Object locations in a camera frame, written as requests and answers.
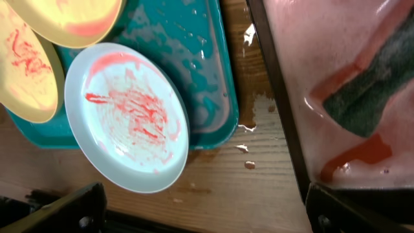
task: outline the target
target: plastic tray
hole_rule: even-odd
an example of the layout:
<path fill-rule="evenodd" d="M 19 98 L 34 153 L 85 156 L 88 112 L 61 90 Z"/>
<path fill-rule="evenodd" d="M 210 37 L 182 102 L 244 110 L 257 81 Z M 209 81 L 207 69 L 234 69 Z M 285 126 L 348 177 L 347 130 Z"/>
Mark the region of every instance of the plastic tray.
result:
<path fill-rule="evenodd" d="M 190 148 L 213 149 L 234 133 L 239 110 L 218 0 L 128 1 L 104 41 L 155 62 L 179 90 L 190 119 Z M 56 46 L 65 73 L 81 51 Z M 65 108 L 46 124 L 12 119 L 41 148 L 77 148 Z"/>

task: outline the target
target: red stain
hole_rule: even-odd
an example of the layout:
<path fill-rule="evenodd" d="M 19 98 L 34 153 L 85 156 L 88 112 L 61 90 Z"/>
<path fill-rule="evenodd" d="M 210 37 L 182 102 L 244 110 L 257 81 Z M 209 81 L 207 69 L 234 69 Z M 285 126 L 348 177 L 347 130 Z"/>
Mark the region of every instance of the red stain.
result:
<path fill-rule="evenodd" d="M 176 132 L 169 134 L 169 139 L 171 139 L 173 141 L 177 141 L 178 138 L 179 138 L 179 136 L 180 136 L 180 133 L 181 133 L 181 123 L 180 123 L 180 120 L 177 119 L 176 120 L 176 123 L 177 123 L 177 130 L 176 130 Z"/>
<path fill-rule="evenodd" d="M 26 76 L 41 74 L 43 71 L 51 72 L 52 68 L 42 62 L 38 57 L 39 51 L 33 48 L 33 45 L 21 39 L 20 30 L 15 29 L 6 39 L 6 44 L 11 45 L 12 55 L 15 58 L 12 65 L 19 67 L 24 65 Z"/>
<path fill-rule="evenodd" d="M 134 72 L 127 68 L 125 70 L 125 79 L 128 79 L 128 78 L 131 79 L 131 80 L 134 80 L 134 81 L 136 80 Z"/>
<path fill-rule="evenodd" d="M 168 154 L 168 157 L 167 157 L 167 158 L 165 158 L 165 159 L 161 159 L 162 164 L 163 164 L 163 165 L 167 164 L 167 163 L 168 163 L 171 159 L 173 159 L 173 157 L 174 157 L 173 152 L 170 152 L 170 153 Z"/>
<path fill-rule="evenodd" d="M 393 156 L 391 147 L 384 144 L 381 136 L 377 133 L 367 139 L 361 145 L 351 148 L 336 158 L 330 160 L 323 167 L 320 177 L 325 183 L 332 182 L 333 174 L 337 168 L 341 168 L 347 162 L 360 160 L 367 164 L 376 164 Z"/>
<path fill-rule="evenodd" d="M 68 5 L 68 0 L 56 0 L 56 5 L 58 6 L 60 12 L 63 12 L 62 4 Z"/>
<path fill-rule="evenodd" d="M 128 62 L 133 62 L 137 70 L 142 68 L 141 65 L 144 65 L 145 69 L 148 67 L 160 77 L 163 77 L 151 63 L 136 56 L 119 52 L 108 54 L 94 62 L 85 81 L 85 87 L 88 88 L 92 79 L 102 72 L 108 89 L 107 94 L 87 92 L 85 99 L 96 104 L 97 110 L 102 115 L 100 122 L 103 127 L 109 128 L 112 143 L 118 144 L 123 140 L 130 140 L 130 142 L 124 144 L 124 146 L 131 147 L 126 151 L 134 151 L 135 149 L 132 148 L 136 145 L 140 146 L 148 150 L 153 159 L 159 159 L 165 165 L 173 158 L 173 153 L 166 150 L 166 142 L 169 139 L 178 139 L 181 131 L 180 121 L 174 120 L 177 129 L 173 133 L 168 133 L 169 118 L 164 102 L 154 94 L 145 74 L 142 75 L 143 83 L 138 83 L 134 70 L 126 68 L 124 78 L 127 85 L 118 85 L 119 82 L 124 82 L 124 78 L 111 79 L 106 77 L 104 73 L 106 68 Z M 121 131 L 127 129 L 127 134 L 119 135 L 117 129 Z M 166 158 L 158 156 L 156 152 L 153 153 L 154 146 L 162 149 Z M 136 161 L 135 154 L 122 152 L 133 161 Z"/>
<path fill-rule="evenodd" d="M 86 80 L 88 88 L 92 78 L 98 72 L 103 71 L 106 67 L 119 63 L 134 61 L 135 65 L 143 62 L 137 57 L 113 53 L 103 56 L 94 63 Z M 130 69 L 125 70 L 125 78 L 135 81 L 135 75 Z M 109 83 L 108 96 L 102 96 L 94 93 L 87 93 L 86 100 L 95 104 L 109 104 L 113 106 L 112 111 L 121 112 L 122 116 L 129 119 L 128 131 L 134 141 L 148 142 L 150 144 L 165 146 L 166 137 L 164 128 L 168 123 L 167 113 L 164 109 L 164 103 L 153 94 L 147 94 L 143 88 L 137 85 L 131 85 L 125 91 L 119 91 Z M 152 93 L 150 86 L 147 85 L 147 92 Z"/>
<path fill-rule="evenodd" d="M 108 67 L 110 65 L 124 64 L 124 63 L 127 63 L 127 62 L 133 62 L 135 64 L 135 68 L 137 70 L 140 69 L 140 64 L 143 64 L 144 66 L 150 68 L 153 72 L 155 72 L 160 77 L 164 77 L 164 75 L 161 74 L 160 71 L 158 71 L 156 68 L 154 68 L 153 64 L 150 64 L 150 63 L 148 63 L 144 60 L 141 60 L 140 58 L 137 58 L 134 55 L 121 53 L 121 52 L 114 52 L 114 53 L 102 56 L 98 61 L 96 61 L 94 63 L 94 65 L 89 70 L 89 75 L 88 75 L 88 77 L 86 79 L 86 82 L 85 82 L 86 88 L 88 88 L 89 85 L 91 84 L 91 81 L 92 81 L 93 77 L 95 76 L 95 74 L 105 70 L 106 67 Z M 134 76 L 133 72 L 130 69 L 126 70 L 125 77 L 126 78 L 129 77 L 132 80 L 135 79 L 135 76 Z"/>
<path fill-rule="evenodd" d="M 103 19 L 91 21 L 88 23 L 67 23 L 65 25 L 65 29 L 70 33 L 78 36 L 95 36 L 101 34 L 102 32 L 108 30 L 109 27 L 111 27 L 113 21 L 116 19 L 116 15 L 118 13 L 117 6 L 119 3 L 120 0 L 117 0 L 112 7 L 112 11 Z"/>

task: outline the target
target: green sponge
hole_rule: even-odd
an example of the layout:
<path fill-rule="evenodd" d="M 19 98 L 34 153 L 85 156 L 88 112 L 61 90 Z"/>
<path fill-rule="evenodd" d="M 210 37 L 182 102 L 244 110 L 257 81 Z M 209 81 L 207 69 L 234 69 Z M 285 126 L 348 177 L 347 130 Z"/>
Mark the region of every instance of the green sponge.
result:
<path fill-rule="evenodd" d="M 369 137 L 389 98 L 413 78 L 414 8 L 375 54 L 369 67 L 330 95 L 323 107 L 346 130 Z"/>

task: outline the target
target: wood grain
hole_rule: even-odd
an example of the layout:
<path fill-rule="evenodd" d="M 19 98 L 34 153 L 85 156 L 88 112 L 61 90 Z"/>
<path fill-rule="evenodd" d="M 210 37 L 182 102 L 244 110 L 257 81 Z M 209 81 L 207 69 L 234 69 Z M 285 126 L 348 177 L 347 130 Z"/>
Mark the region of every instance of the wood grain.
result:
<path fill-rule="evenodd" d="M 32 189 L 65 195 L 103 182 L 108 208 L 198 232 L 311 232 L 300 200 L 278 110 L 245 0 L 223 0 L 222 13 L 240 108 L 239 128 L 224 146 L 192 151 L 181 178 L 151 195 L 123 190 L 80 150 L 41 150 L 0 110 L 0 195 L 22 199 Z M 234 146 L 244 144 L 248 153 Z M 245 161 L 256 168 L 246 169 Z"/>

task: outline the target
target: plate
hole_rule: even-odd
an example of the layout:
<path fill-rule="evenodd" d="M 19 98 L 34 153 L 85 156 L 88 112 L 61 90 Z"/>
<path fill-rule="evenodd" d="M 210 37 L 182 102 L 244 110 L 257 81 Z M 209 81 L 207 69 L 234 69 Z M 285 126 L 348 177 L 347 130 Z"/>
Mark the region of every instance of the plate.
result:
<path fill-rule="evenodd" d="M 70 48 L 84 48 L 102 40 L 120 15 L 123 0 L 7 1 L 38 34 Z"/>
<path fill-rule="evenodd" d="M 63 103 L 58 55 L 4 1 L 0 22 L 0 102 L 29 122 L 47 122 Z"/>
<path fill-rule="evenodd" d="M 140 53 L 114 43 L 80 52 L 67 73 L 65 106 L 80 148 L 115 184 L 152 193 L 181 174 L 189 146 L 184 104 Z"/>

